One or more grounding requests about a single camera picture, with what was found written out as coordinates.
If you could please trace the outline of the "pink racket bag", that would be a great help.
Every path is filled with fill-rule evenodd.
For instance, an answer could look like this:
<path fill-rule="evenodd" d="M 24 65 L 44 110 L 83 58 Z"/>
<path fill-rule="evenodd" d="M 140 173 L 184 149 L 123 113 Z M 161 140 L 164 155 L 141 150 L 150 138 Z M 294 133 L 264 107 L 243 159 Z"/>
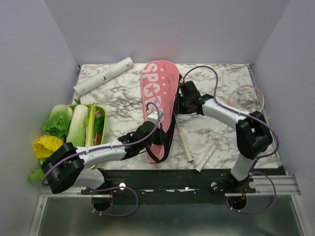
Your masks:
<path fill-rule="evenodd" d="M 162 145 L 153 144 L 147 151 L 150 163 L 160 163 L 168 158 L 175 130 L 177 94 L 179 91 L 180 72 L 177 66 L 167 60 L 148 63 L 141 72 L 141 92 L 144 119 L 147 120 L 147 104 L 152 102 L 163 113 L 161 127 L 166 134 Z"/>

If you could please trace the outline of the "white shuttlecock tube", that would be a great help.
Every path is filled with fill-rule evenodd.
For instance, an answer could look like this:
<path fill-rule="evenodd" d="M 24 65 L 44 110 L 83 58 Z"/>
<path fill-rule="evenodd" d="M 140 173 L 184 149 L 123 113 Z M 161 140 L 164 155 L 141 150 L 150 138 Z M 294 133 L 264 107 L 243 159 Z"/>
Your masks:
<path fill-rule="evenodd" d="M 92 91 L 93 89 L 101 86 L 102 84 L 112 80 L 113 78 L 121 75 L 127 70 L 133 68 L 133 66 L 134 66 L 134 63 L 132 59 L 128 57 L 108 67 L 107 69 L 95 74 L 94 76 L 91 76 L 85 81 L 75 85 L 73 88 L 79 96 L 82 96 Z"/>

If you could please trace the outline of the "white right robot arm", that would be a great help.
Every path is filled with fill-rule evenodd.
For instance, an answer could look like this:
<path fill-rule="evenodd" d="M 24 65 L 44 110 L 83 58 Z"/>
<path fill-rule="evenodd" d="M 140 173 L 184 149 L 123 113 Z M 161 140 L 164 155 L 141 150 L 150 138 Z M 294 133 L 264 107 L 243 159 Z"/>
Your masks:
<path fill-rule="evenodd" d="M 272 135 L 266 127 L 264 115 L 219 106 L 212 95 L 201 95 L 194 82 L 188 81 L 179 86 L 179 113 L 207 116 L 214 118 L 236 131 L 239 156 L 233 168 L 222 180 L 217 180 L 220 191 L 239 192 L 244 187 L 244 181 L 249 177 L 254 160 L 272 143 Z"/>

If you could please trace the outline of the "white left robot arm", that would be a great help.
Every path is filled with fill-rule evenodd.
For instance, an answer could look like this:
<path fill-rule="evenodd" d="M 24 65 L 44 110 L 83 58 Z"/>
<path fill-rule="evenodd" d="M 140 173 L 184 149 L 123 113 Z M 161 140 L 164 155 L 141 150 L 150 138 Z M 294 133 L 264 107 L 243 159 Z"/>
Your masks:
<path fill-rule="evenodd" d="M 49 186 L 53 194 L 59 194 L 72 187 L 84 169 L 110 161 L 122 161 L 137 156 L 142 150 L 150 152 L 153 145 L 168 146 L 170 134 L 163 125 L 144 122 L 134 132 L 117 140 L 93 147 L 75 147 L 65 143 L 41 164 L 43 186 Z"/>

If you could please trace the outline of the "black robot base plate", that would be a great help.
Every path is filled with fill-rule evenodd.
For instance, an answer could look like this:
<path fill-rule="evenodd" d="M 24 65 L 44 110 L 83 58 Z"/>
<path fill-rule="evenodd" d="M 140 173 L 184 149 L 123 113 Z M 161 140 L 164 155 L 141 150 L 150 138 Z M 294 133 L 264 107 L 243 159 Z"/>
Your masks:
<path fill-rule="evenodd" d="M 134 203 L 134 194 L 123 189 L 124 183 L 132 188 L 140 204 L 223 204 L 226 196 L 239 197 L 242 194 L 255 193 L 253 179 L 247 178 L 240 183 L 233 182 L 229 170 L 108 170 L 106 187 L 115 187 L 109 191 L 97 193 L 85 189 L 83 195 L 112 197 L 116 205 Z"/>

